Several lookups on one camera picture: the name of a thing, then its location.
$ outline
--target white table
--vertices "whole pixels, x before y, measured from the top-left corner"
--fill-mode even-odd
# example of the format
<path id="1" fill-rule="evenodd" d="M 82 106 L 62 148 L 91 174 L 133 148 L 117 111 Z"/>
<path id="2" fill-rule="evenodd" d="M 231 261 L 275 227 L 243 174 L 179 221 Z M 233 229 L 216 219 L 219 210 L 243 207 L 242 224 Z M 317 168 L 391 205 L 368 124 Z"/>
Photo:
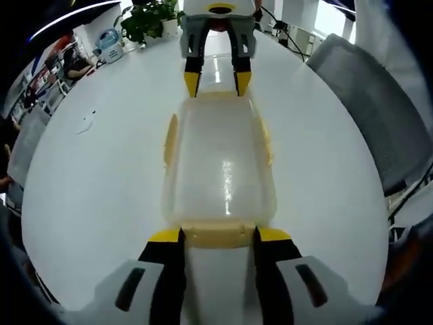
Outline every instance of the white table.
<path id="1" fill-rule="evenodd" d="M 272 225 L 290 233 L 303 255 L 340 274 L 360 302 L 373 304 L 388 227 L 371 154 L 326 84 L 289 51 L 256 37 L 250 89 L 273 140 Z M 209 38 L 208 56 L 228 52 L 227 38 Z M 23 239 L 40 277 L 67 309 L 88 304 L 100 281 L 138 258 L 147 239 L 166 227 L 163 144 L 170 117 L 186 98 L 183 67 L 177 41 L 130 53 L 81 80 L 41 138 L 26 181 Z M 230 88 L 230 69 L 228 56 L 207 61 L 200 89 Z M 215 85 L 218 80 L 223 83 Z M 76 135 L 92 110 L 90 130 Z M 192 264 L 206 267 L 198 256 Z M 199 275 L 206 280 L 216 273 Z"/>

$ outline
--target white tabletop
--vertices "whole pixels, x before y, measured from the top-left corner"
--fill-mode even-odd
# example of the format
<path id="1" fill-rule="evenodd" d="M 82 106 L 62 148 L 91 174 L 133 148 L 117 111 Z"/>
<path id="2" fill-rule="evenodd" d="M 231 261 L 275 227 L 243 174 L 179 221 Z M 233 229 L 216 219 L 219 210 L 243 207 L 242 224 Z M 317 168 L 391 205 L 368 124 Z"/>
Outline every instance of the white tabletop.
<path id="1" fill-rule="evenodd" d="M 272 226 L 290 233 L 303 255 L 340 274 L 356 299 L 373 304 L 388 227 L 371 154 L 326 84 L 276 42 L 256 37 L 250 93 L 275 155 Z M 208 56 L 228 52 L 226 39 L 209 38 Z M 232 80 L 228 62 L 228 56 L 208 60 L 200 89 L 231 87 L 232 81 L 215 85 Z M 23 239 L 40 277 L 67 309 L 88 304 L 100 281 L 138 258 L 147 239 L 167 226 L 163 144 L 187 96 L 184 63 L 172 41 L 104 66 L 71 90 L 41 138 L 24 191 Z M 77 135 L 93 110 L 91 128 Z"/>

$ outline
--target gray office chair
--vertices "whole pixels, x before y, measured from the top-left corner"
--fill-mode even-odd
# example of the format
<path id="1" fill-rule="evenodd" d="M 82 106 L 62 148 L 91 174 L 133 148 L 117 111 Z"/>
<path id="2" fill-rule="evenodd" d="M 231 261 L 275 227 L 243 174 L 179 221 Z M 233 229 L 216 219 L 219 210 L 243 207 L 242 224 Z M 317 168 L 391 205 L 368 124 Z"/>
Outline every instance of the gray office chair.
<path id="1" fill-rule="evenodd" d="M 407 179 L 421 177 L 432 158 L 433 144 L 415 106 L 385 68 L 336 35 L 330 35 L 307 64 L 360 129 L 386 196 L 402 190 Z"/>

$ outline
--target potted plant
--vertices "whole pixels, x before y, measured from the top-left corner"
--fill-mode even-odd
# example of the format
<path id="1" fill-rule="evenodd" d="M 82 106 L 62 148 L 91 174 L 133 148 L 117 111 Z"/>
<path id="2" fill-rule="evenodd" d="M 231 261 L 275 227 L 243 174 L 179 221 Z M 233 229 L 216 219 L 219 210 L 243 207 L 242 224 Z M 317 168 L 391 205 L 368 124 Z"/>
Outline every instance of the potted plant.
<path id="1" fill-rule="evenodd" d="M 114 26 L 123 18 L 120 23 L 122 35 L 140 45 L 160 37 L 171 38 L 177 34 L 177 18 L 183 14 L 176 12 L 176 4 L 177 0 L 153 0 L 146 5 L 127 7 L 123 10 L 122 15 L 116 18 Z"/>

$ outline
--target person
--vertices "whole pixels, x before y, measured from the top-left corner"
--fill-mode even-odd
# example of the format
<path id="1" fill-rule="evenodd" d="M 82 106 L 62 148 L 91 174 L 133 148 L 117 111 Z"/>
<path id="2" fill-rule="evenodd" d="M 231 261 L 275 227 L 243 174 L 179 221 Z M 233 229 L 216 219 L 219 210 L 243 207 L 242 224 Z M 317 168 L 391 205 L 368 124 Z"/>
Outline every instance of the person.
<path id="1" fill-rule="evenodd" d="M 31 86 L 28 86 L 26 90 L 26 97 L 24 98 L 24 108 L 30 109 L 38 102 L 38 97 L 35 94 L 34 89 Z"/>
<path id="2" fill-rule="evenodd" d="M 91 60 L 82 58 L 73 48 L 65 51 L 63 59 L 65 75 L 73 81 L 80 80 L 93 67 Z"/>
<path id="3" fill-rule="evenodd" d="M 14 182 L 7 174 L 7 166 L 19 132 L 20 126 L 11 117 L 0 118 L 0 193 L 6 193 Z"/>

